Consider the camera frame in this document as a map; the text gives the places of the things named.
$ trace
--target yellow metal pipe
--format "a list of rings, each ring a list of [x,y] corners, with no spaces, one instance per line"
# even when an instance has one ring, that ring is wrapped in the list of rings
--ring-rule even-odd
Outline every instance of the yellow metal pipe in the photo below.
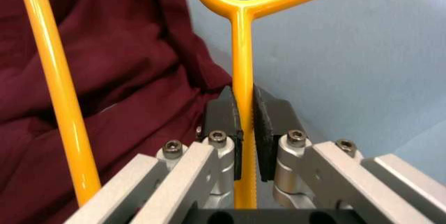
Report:
[[[49,0],[24,0],[79,206],[100,188],[84,120]]]
[[[213,12],[232,24],[232,87],[240,111],[244,142],[242,178],[234,185],[235,208],[256,208],[255,143],[252,124],[252,47],[251,23],[277,11],[310,0],[201,0]]]

